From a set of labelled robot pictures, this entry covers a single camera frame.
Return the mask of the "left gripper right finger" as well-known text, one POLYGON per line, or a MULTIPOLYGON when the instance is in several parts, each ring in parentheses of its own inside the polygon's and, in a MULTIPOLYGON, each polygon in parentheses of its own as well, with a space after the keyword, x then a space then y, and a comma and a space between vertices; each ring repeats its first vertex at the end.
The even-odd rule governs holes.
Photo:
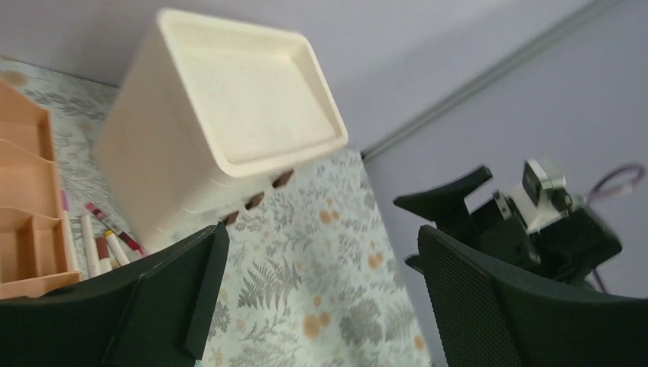
POLYGON ((645 366, 647 302, 551 281, 432 226, 421 269, 450 366, 645 366))

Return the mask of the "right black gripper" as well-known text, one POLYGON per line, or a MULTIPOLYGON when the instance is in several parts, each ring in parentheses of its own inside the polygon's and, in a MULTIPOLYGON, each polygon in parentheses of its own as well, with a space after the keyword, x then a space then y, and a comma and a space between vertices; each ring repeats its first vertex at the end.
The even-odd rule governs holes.
POLYGON ((465 198, 491 178, 481 165, 442 186, 399 196, 393 204, 486 255, 565 284, 584 284, 593 270, 621 252, 617 234, 587 206, 534 233, 528 233, 511 200, 506 214, 495 199, 470 214, 465 198))

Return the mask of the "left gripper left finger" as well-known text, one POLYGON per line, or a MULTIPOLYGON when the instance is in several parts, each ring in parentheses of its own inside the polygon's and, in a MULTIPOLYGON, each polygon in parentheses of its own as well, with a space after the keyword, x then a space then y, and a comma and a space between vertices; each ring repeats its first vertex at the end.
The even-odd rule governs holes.
POLYGON ((228 257, 218 223, 119 269, 1 302, 3 366, 192 366, 228 257))

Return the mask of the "white three-drawer cabinet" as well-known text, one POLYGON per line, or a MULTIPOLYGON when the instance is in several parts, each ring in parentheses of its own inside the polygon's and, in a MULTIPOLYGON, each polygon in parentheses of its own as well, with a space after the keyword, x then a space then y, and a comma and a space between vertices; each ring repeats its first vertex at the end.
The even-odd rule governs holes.
POLYGON ((163 8, 93 157, 152 254, 238 212, 296 166, 348 144, 311 43, 295 31, 163 8))

